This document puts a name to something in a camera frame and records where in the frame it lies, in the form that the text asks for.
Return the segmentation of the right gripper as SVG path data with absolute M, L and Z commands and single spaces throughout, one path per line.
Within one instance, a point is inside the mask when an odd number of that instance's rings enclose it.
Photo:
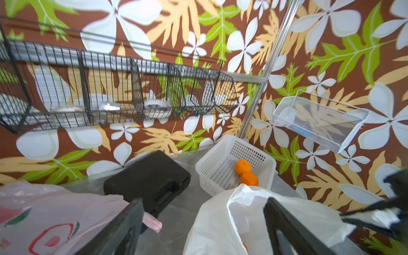
M 381 228 L 390 228 L 397 239 L 408 238 L 408 169 L 385 178 L 395 196 L 366 208 L 340 214 L 343 221 L 358 220 Z

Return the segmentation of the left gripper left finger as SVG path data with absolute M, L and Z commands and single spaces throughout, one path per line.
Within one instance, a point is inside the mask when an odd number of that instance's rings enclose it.
M 132 200 L 78 255 L 135 254 L 143 218 L 142 199 Z

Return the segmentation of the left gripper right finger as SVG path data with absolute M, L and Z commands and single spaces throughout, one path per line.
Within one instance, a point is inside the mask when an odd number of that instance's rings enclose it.
M 334 254 L 275 198 L 268 198 L 264 217 L 274 255 Z

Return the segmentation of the white plastic bag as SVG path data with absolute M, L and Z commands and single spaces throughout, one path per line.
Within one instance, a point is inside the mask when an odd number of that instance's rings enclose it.
M 263 209 L 275 198 L 323 244 L 342 243 L 356 226 L 342 222 L 337 210 L 311 200 L 290 198 L 245 184 L 205 202 L 188 234 L 185 255 L 271 255 Z

